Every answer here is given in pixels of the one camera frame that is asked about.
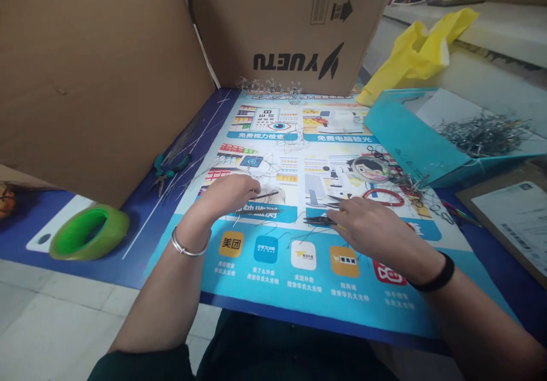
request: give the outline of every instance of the silver bangle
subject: silver bangle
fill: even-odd
[[[177,230],[177,227],[175,226],[175,228],[173,229],[173,233],[171,234],[171,241],[173,242],[173,245],[175,246],[175,249],[177,249],[177,251],[180,254],[185,254],[186,256],[191,256],[191,257],[199,257],[199,256],[203,256],[203,254],[205,254],[205,251],[207,250],[207,247],[209,247],[209,238],[207,238],[207,243],[205,243],[205,247],[203,248],[203,250],[201,250],[199,253],[190,253],[183,246],[181,246],[180,243],[178,242],[177,238],[175,237],[175,231],[176,230]]]

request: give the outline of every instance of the white shelf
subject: white shelf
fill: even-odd
[[[547,7],[494,2],[455,7],[422,4],[388,6],[383,14],[406,24],[420,20],[432,28],[446,14],[468,7],[480,16],[459,40],[547,69]]]

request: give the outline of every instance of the black bracelet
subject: black bracelet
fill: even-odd
[[[419,292],[422,292],[422,293],[434,292],[444,287],[454,275],[454,270],[455,270],[454,261],[443,252],[439,252],[439,253],[441,253],[444,256],[444,258],[446,259],[446,262],[444,264],[443,270],[437,277],[435,277],[429,283],[425,283],[421,285],[412,284],[411,282],[409,282],[409,284],[412,287],[414,287],[416,290],[418,290]]]

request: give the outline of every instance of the dark green clothing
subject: dark green clothing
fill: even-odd
[[[90,381],[389,380],[366,340],[223,310],[196,377],[188,347],[102,357]]]

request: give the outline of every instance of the dark green sleeve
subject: dark green sleeve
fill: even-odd
[[[146,354],[115,351],[105,355],[95,364],[88,381],[148,381],[151,379],[193,380],[188,347],[183,344],[169,351]]]

